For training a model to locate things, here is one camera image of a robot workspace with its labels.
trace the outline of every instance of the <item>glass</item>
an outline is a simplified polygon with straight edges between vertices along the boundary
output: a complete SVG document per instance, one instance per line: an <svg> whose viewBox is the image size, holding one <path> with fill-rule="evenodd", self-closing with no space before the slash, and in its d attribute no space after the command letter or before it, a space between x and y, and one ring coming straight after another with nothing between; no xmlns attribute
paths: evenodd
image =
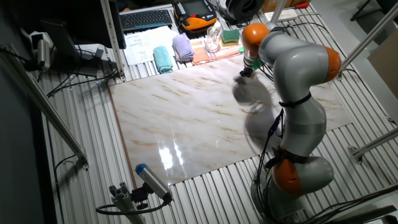
<svg viewBox="0 0 398 224"><path fill-rule="evenodd" d="M220 40L223 35L223 30L219 27L210 27L207 29L207 41L205 49L207 52L217 52L221 45Z"/></svg>

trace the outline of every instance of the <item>orange device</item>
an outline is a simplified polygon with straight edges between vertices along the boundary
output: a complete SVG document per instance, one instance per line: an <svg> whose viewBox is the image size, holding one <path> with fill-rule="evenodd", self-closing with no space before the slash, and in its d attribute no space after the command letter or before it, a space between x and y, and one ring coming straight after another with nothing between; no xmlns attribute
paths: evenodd
<svg viewBox="0 0 398 224"><path fill-rule="evenodd" d="M190 32L207 29L217 21L217 13L207 0L179 1L174 4L178 24Z"/></svg>

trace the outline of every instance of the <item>marble surface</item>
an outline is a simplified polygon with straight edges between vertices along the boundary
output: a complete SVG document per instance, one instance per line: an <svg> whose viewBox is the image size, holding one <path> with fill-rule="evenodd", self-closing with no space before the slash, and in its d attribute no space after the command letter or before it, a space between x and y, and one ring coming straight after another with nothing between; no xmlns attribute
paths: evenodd
<svg viewBox="0 0 398 224"><path fill-rule="evenodd" d="M259 154L281 107L261 73L236 83L242 68L237 56L110 86L132 169L146 163L170 185ZM327 131L351 123L328 84L311 92L325 107ZM269 147L278 143L274 136Z"/></svg>

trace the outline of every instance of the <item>desk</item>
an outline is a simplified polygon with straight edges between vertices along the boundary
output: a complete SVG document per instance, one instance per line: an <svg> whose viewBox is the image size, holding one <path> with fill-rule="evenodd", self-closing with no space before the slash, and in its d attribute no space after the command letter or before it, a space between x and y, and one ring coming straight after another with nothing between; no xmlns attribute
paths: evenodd
<svg viewBox="0 0 398 224"><path fill-rule="evenodd" d="M308 12L316 11L310 6L299 10L298 14ZM258 14L254 22L261 20L263 17ZM300 16L295 21L279 25L302 22L324 25L321 17L316 14ZM221 25L224 29L231 28L223 21ZM291 29L290 33L299 39L331 47L342 57L346 55L331 36L315 26L301 26L294 31ZM113 58L108 50L107 56ZM129 68L125 63L124 66L127 68L125 71L128 80L157 74L149 64ZM190 65L177 64L177 68L186 67ZM65 78L66 75L43 77L40 86L48 93ZM72 83L87 79L90 78L77 77ZM115 83L120 81L109 81L110 85ZM353 72L344 72L341 82L335 80L330 83L331 89L342 101L354 123L326 134L323 142L313 152L314 156L323 156L332 163L335 168L335 180L324 189L303 198L304 210L297 213L301 221L336 202L359 198L398 181L398 168L395 163L398 161L398 144L395 141L365 154L362 165L352 161L346 150L349 145L361 147L394 129L393 125L380 116L382 112L378 109L377 102L366 91L365 85ZM74 86L72 90L61 91L50 101L64 122L69 125L78 142L86 149L90 164L87 171L80 170L73 166L72 162L76 162L75 159L70 159L72 162L66 162L58 168L65 223L127 223L124 217L107 217L95 213L95 207L111 203L108 190L110 185L118 185L125 181L130 189L133 186L107 85L92 82ZM70 156L71 150L51 127L50 135L55 162ZM252 157L173 184L170 188L175 201L171 206L145 214L144 217L148 223L260 223L248 190L257 165L258 158ZM147 203L153 208L158 206L160 201L153 195ZM56 209L60 217L59 207L56 206Z"/></svg>
<svg viewBox="0 0 398 224"><path fill-rule="evenodd" d="M260 154L282 107L260 71L248 85L234 81L243 67L240 55L111 85L132 169L146 163L170 185ZM326 111L326 131L352 122L327 83L311 93ZM279 143L274 136L268 150Z"/></svg>

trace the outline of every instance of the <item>paper document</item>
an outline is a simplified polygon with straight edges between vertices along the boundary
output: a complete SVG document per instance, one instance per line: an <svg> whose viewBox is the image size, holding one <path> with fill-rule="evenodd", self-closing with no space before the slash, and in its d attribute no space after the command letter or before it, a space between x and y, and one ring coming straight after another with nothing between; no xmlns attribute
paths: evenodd
<svg viewBox="0 0 398 224"><path fill-rule="evenodd" d="M154 60L154 49L158 46L165 46L170 57L173 57L173 38L178 35L169 27L163 26L144 32L124 36L126 40L126 55L129 65L150 62Z"/></svg>

